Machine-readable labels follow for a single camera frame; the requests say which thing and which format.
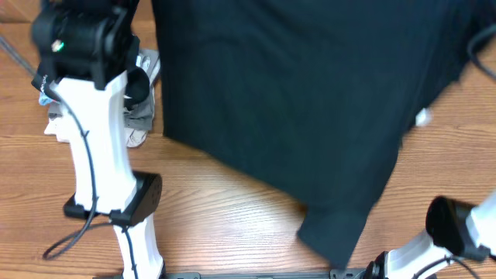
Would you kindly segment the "dark navy t-shirt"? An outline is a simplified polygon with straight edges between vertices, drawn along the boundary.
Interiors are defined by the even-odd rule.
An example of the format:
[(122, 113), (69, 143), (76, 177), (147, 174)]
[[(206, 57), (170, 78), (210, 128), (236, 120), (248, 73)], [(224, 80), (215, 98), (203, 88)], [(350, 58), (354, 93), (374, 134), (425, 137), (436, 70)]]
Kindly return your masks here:
[(456, 81), (493, 1), (160, 0), (164, 134), (285, 191), (347, 266), (403, 136)]

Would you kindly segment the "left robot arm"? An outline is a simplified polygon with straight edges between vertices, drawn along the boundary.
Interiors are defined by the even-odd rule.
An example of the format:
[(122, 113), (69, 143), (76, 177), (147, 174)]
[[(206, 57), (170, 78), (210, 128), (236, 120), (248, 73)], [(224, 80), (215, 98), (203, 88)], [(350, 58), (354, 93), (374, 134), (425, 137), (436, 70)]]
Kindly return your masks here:
[(138, 72), (140, 41), (131, 23), (135, 1), (45, 1), (31, 35), (40, 55), (33, 85), (60, 104), (66, 122), (76, 190), (64, 213), (84, 231), (104, 215), (117, 236), (124, 278), (163, 278), (153, 214), (159, 174), (130, 167), (124, 96)]

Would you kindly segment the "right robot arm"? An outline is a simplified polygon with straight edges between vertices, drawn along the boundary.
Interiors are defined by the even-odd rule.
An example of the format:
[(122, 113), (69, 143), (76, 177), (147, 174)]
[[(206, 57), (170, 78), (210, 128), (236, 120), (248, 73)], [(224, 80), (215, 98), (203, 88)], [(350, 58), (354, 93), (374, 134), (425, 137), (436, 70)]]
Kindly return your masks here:
[(401, 248), (369, 263), (366, 279), (431, 278), (450, 264), (495, 258), (495, 194), (479, 205), (444, 196), (430, 204), (423, 229)]

